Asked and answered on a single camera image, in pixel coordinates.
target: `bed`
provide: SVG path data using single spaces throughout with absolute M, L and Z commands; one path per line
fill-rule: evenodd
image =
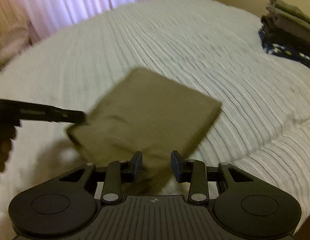
M 210 95 L 223 110 L 191 156 L 239 168 L 293 195 L 310 215 L 310 69 L 264 53 L 258 17 L 213 0 L 153 0 L 63 29 L 0 73 L 0 98 L 89 111 L 136 65 Z M 67 124 L 24 121 L 0 176 L 0 240 L 19 192 L 74 168 Z M 173 178 L 163 194 L 180 194 Z M 217 195 L 209 184 L 210 198 Z

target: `striped bedspread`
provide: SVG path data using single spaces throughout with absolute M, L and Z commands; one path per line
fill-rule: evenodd
M 310 215 L 310 70 L 265 54 L 259 27 L 256 16 L 212 0 L 122 6 L 15 59 L 0 73 L 0 98 L 88 111 L 133 66 L 150 68 L 223 102 L 191 158 L 232 162 L 285 190 L 299 201 L 303 222 Z M 0 178 L 0 225 L 10 228 L 7 207 L 17 193 L 83 162 L 65 127 L 23 122 Z M 162 193 L 186 187 L 172 178 Z M 0 239 L 11 236 L 0 230 Z

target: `human hand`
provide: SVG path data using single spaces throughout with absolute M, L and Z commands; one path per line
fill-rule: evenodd
M 16 138 L 16 128 L 13 125 L 0 124 L 0 172 L 5 170 L 5 162 L 12 150 L 12 139 Z

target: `stack of folded clothes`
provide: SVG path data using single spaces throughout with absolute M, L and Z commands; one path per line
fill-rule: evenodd
M 310 68 L 310 17 L 281 0 L 270 0 L 266 9 L 259 30 L 264 51 Z

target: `black robotic gripper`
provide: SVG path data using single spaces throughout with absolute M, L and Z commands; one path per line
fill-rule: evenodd
M 177 182 L 190 183 L 187 199 L 124 197 L 122 184 L 135 181 L 141 152 L 108 167 L 86 163 L 21 192 L 9 205 L 16 240 L 294 239 L 301 207 L 288 193 L 229 163 L 206 167 L 175 151 L 171 165 Z M 218 198 L 209 199 L 208 181 L 216 181 Z

